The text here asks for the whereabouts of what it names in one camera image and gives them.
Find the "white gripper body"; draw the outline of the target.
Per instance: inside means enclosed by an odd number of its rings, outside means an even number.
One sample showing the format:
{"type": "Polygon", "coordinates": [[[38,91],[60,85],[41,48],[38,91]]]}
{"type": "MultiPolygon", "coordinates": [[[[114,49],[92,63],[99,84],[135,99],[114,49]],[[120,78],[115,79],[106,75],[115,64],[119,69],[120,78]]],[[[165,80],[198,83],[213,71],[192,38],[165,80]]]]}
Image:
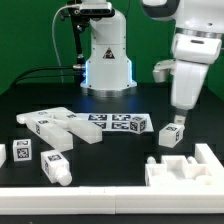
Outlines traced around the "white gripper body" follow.
{"type": "Polygon", "coordinates": [[[220,53],[220,40],[176,34],[172,43],[175,59],[171,104],[179,109],[193,109],[209,66],[220,53]]]}

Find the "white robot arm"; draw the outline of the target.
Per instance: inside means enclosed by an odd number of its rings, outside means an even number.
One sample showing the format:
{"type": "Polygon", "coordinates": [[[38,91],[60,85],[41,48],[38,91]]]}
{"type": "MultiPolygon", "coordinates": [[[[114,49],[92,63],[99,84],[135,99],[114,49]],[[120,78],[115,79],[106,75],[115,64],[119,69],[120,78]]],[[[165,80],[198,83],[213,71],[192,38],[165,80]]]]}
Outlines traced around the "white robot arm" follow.
{"type": "MultiPolygon", "coordinates": [[[[153,70],[162,82],[173,75],[171,105],[174,122],[184,124],[198,100],[209,66],[218,58],[224,35],[224,0],[140,0],[144,13],[158,21],[175,22],[173,58],[153,70]]],[[[131,61],[126,55],[126,19],[107,0],[83,0],[90,16],[92,52],[81,86],[97,93],[134,87],[131,61]]]]}

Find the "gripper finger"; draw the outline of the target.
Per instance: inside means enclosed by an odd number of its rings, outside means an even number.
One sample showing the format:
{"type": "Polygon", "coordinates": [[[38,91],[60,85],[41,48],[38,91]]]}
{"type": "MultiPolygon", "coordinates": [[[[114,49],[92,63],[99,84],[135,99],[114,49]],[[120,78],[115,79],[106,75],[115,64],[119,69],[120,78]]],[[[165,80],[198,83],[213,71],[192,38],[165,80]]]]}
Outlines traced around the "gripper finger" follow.
{"type": "Polygon", "coordinates": [[[184,125],[186,121],[186,117],[185,116],[181,116],[181,115],[176,115],[174,117],[174,123],[178,124],[178,125],[184,125]]]}

